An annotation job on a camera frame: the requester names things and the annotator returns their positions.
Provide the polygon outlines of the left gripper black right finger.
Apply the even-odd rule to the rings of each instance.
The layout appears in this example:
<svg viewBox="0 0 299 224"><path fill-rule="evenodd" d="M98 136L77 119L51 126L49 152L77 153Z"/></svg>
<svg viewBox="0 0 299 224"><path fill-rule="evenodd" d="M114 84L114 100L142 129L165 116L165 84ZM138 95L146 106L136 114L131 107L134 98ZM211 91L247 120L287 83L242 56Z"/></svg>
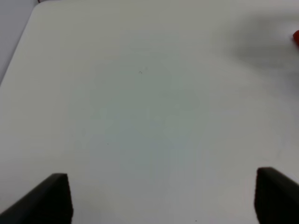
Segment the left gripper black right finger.
<svg viewBox="0 0 299 224"><path fill-rule="evenodd" d="M258 168L254 208L260 224L297 224L299 185L274 168Z"/></svg>

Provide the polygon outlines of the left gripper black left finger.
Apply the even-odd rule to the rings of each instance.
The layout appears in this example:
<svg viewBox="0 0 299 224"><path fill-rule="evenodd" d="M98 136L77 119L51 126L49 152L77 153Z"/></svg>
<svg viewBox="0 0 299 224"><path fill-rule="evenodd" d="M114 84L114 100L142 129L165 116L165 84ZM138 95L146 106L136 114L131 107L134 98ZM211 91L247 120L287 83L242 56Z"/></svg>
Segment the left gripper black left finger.
<svg viewBox="0 0 299 224"><path fill-rule="evenodd" d="M2 224L70 224L73 205L68 175L51 174L0 214Z"/></svg>

